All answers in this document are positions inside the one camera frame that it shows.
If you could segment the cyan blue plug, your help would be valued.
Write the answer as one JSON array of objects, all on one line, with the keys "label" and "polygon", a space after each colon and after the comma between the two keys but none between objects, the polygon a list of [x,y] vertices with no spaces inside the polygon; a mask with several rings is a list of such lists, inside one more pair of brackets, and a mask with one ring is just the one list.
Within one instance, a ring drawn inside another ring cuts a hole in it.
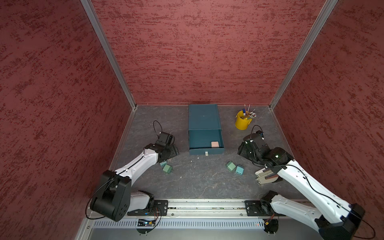
[{"label": "cyan blue plug", "polygon": [[238,175],[243,175],[244,174],[244,168],[242,166],[236,166],[235,173]]}]

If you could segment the teal drawer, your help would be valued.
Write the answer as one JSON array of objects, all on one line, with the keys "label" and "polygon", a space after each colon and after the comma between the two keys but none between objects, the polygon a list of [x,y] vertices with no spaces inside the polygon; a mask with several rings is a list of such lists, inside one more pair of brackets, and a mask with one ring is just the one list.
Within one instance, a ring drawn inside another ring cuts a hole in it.
[{"label": "teal drawer", "polygon": [[[219,142],[219,148],[211,148],[211,142]],[[222,130],[189,130],[190,155],[218,155],[225,151]]]}]

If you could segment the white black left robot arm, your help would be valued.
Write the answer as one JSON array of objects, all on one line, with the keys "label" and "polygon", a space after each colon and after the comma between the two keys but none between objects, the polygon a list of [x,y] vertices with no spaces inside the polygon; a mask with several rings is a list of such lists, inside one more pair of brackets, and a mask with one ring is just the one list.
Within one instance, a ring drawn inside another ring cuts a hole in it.
[{"label": "white black left robot arm", "polygon": [[145,192],[133,192],[136,180],[150,167],[159,162],[179,155],[175,145],[162,147],[149,144],[131,162],[115,171],[103,172],[95,193],[90,198],[88,210],[104,218],[120,221],[128,212],[144,210],[149,206],[151,195]]}]

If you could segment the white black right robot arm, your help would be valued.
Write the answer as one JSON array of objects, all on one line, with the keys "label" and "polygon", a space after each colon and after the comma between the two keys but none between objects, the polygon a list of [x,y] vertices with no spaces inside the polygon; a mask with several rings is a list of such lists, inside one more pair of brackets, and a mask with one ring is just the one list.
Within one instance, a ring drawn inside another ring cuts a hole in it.
[{"label": "white black right robot arm", "polygon": [[246,136],[238,148],[238,155],[263,166],[256,172],[259,184],[267,175],[277,176],[290,183],[313,204],[309,207],[269,191],[258,205],[265,216],[287,216],[311,227],[324,240],[351,240],[355,237],[365,214],[364,208],[334,195],[284,149],[270,149],[262,137]]}]

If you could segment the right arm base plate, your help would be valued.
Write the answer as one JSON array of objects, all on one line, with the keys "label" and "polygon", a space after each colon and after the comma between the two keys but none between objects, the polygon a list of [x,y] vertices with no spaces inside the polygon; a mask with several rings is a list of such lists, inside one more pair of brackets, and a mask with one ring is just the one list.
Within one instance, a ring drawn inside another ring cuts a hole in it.
[{"label": "right arm base plate", "polygon": [[248,217],[266,217],[269,218],[272,215],[275,217],[284,217],[285,215],[276,213],[270,203],[265,201],[245,201],[245,210]]}]

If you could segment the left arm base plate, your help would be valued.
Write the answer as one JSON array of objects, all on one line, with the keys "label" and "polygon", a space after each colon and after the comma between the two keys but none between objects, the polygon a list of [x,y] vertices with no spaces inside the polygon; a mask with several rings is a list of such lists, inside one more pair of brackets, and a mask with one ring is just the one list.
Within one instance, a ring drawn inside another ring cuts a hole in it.
[{"label": "left arm base plate", "polygon": [[164,217],[168,213],[168,205],[168,200],[154,200],[143,210],[127,212],[127,216]]}]

